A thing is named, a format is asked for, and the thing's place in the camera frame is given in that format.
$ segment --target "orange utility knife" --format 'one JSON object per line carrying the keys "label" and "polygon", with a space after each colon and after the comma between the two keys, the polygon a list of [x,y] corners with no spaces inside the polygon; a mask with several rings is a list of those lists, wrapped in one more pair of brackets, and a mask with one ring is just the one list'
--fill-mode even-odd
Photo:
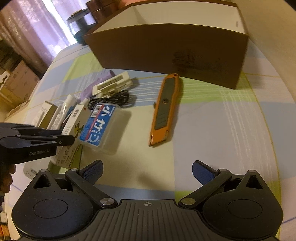
{"label": "orange utility knife", "polygon": [[149,146],[167,139],[173,121],[179,89],[179,75],[170,74],[164,78],[155,106]]}

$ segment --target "white box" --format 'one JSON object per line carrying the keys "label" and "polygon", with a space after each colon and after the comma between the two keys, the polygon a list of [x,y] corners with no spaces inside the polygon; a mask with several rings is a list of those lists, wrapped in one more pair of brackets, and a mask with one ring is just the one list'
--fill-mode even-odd
{"label": "white box", "polygon": [[58,147],[57,154],[51,158],[53,164],[70,169],[73,157],[80,146],[80,134],[90,115],[91,112],[86,106],[83,104],[76,105],[62,131],[62,135],[73,135],[75,142],[72,146]]}
{"label": "white box", "polygon": [[35,127],[42,127],[46,129],[52,117],[54,116],[56,109],[56,105],[45,101],[38,114],[33,119],[32,125],[34,125]]}

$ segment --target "brown cardboard box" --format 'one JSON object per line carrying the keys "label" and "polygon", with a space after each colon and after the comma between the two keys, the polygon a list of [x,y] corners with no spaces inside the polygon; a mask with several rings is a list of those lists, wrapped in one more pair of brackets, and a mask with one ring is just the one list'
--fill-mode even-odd
{"label": "brown cardboard box", "polygon": [[248,34],[234,3],[163,0],[130,4],[84,39],[104,68],[177,73],[235,89]]}
{"label": "brown cardboard box", "polygon": [[0,89],[0,93],[17,107],[29,99],[38,81],[38,76],[21,61]]}

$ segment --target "curtain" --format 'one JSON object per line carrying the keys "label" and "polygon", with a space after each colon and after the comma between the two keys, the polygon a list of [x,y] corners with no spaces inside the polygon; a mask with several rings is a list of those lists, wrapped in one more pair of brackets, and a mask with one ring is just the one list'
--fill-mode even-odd
{"label": "curtain", "polygon": [[0,12],[0,36],[40,73],[70,45],[42,0],[11,1]]}

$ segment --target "crosshair symbol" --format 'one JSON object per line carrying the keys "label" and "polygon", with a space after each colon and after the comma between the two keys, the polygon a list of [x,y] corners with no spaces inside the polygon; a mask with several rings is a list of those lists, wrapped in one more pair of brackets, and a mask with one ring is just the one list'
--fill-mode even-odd
{"label": "crosshair symbol", "polygon": [[150,207],[150,206],[153,205],[153,204],[150,203],[150,202],[146,202],[146,203],[144,203],[144,205],[145,205],[146,207]]}

